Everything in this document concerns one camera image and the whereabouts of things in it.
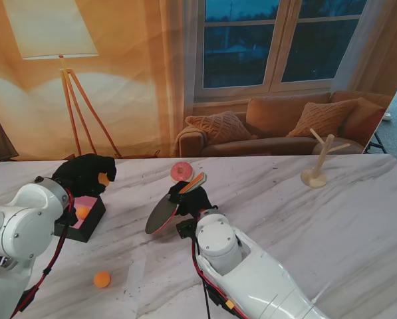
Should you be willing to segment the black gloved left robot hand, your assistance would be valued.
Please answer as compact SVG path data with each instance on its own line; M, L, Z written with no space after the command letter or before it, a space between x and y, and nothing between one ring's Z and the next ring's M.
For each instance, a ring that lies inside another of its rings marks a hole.
M115 180L114 158L86 154L64 162L51 179L69 190L73 197L98 197L106 190L106 186L98 180L100 173L104 173L109 181Z

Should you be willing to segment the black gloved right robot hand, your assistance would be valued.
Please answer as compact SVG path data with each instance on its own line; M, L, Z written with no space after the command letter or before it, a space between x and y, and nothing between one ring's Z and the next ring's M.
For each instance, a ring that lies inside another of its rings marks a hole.
M210 203L207 193L204 188L198 188L181 194L180 191L187 185L186 181L179 181L172 186L168 192L168 200L177 205L176 215L186 216L190 214L192 217L197 217L201 211L212 209L213 205Z

